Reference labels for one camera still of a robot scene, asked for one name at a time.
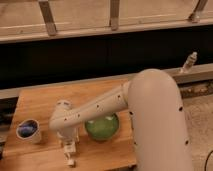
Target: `black dot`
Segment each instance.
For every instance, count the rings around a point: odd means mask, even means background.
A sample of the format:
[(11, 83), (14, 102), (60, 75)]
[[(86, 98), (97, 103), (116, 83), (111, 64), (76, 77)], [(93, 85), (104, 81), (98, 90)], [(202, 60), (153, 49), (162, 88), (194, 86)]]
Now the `black dot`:
[(179, 108), (179, 111), (180, 111), (180, 112), (182, 112), (182, 111), (183, 111), (183, 107), (182, 107), (182, 106)]
[(189, 144), (189, 140), (187, 140), (186, 142), (185, 142), (185, 145), (188, 145)]

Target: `black screw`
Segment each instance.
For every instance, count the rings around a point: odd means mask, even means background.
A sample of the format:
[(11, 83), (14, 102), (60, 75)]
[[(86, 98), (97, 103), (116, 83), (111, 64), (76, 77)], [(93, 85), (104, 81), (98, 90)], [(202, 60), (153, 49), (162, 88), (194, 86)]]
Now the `black screw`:
[(182, 107), (182, 106), (179, 108), (179, 111), (180, 111), (180, 112), (182, 112), (182, 111), (183, 111), (183, 107)]

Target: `metal bar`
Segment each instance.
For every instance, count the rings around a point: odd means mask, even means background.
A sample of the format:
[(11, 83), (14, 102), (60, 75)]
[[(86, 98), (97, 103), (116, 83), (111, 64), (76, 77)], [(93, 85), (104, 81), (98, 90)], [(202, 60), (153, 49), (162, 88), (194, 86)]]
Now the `metal bar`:
[(110, 0), (110, 26), (113, 31), (119, 27), (119, 7), (120, 0)]
[(193, 23), (198, 23), (200, 21), (200, 17), (202, 11), (204, 10), (208, 0), (199, 0), (193, 13), (190, 15), (189, 19)]
[[(164, 71), (170, 74), (178, 84), (213, 80), (213, 63), (195, 65), (191, 68), (190, 72), (187, 74), (180, 74), (180, 69), (181, 68), (172, 68), (172, 69), (166, 69)], [(85, 80), (78, 80), (78, 81), (68, 81), (68, 82), (60, 82), (60, 83), (52, 83), (52, 84), (44, 84), (44, 85), (36, 85), (36, 86), (28, 86), (28, 87), (3, 89), (3, 90), (0, 90), (0, 99), (18, 97), (22, 89), (70, 85), (70, 84), (78, 84), (78, 83), (85, 83), (85, 82), (92, 82), (92, 81), (112, 80), (112, 79), (122, 79), (122, 78), (127, 78), (128, 80), (130, 80), (134, 76), (135, 74), (125, 74), (125, 75), (109, 76), (109, 77), (102, 77), (102, 78), (95, 78), (95, 79), (85, 79)]]
[(52, 11), (48, 0), (38, 0), (41, 8), (41, 13), (44, 18), (47, 33), (49, 36), (55, 36), (57, 34), (55, 22), (53, 19)]

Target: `wooden table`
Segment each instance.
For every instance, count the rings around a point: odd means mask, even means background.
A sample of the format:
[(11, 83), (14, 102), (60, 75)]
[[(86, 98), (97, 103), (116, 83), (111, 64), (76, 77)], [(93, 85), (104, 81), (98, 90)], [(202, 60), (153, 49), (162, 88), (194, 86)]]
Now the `wooden table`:
[[(54, 132), (48, 129), (49, 118), (56, 102), (67, 99), (77, 107), (127, 79), (93, 81), (65, 86), (29, 89), (21, 92), (9, 136), (0, 161), (0, 171), (101, 171), (136, 163), (132, 132), (127, 111), (119, 113), (120, 130), (111, 140), (91, 140), (80, 125), (80, 143), (75, 155), (77, 167), (66, 166), (66, 158)], [(213, 95), (184, 100), (191, 153), (195, 171), (203, 171), (206, 156), (213, 149)], [(32, 145), (15, 135), (17, 125), (28, 118), (41, 124), (43, 142)], [(213, 170), (210, 157), (208, 171)]]

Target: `small white object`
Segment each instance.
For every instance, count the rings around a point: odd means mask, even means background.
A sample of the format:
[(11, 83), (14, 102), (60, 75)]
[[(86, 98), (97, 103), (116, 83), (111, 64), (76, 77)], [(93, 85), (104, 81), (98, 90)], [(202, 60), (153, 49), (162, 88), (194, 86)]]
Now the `small white object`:
[(70, 167), (74, 167), (75, 166), (75, 161), (73, 159), (68, 159), (67, 165), (70, 166)]
[(180, 70), (180, 74), (188, 73), (197, 61), (197, 52), (193, 52), (188, 56), (186, 62)]
[[(29, 121), (33, 121), (36, 124), (36, 126), (37, 126), (36, 131), (31, 136), (22, 137), (19, 134), (19, 128), (20, 128), (20, 126), (26, 124)], [(42, 140), (41, 131), (40, 131), (40, 128), (39, 128), (39, 122), (37, 120), (35, 120), (35, 119), (27, 119), (27, 120), (23, 121), (22, 123), (20, 123), (19, 126), (16, 129), (16, 135), (17, 135), (18, 138), (20, 138), (20, 139), (22, 139), (24, 141), (28, 141), (28, 142), (30, 142), (32, 144), (38, 144)]]

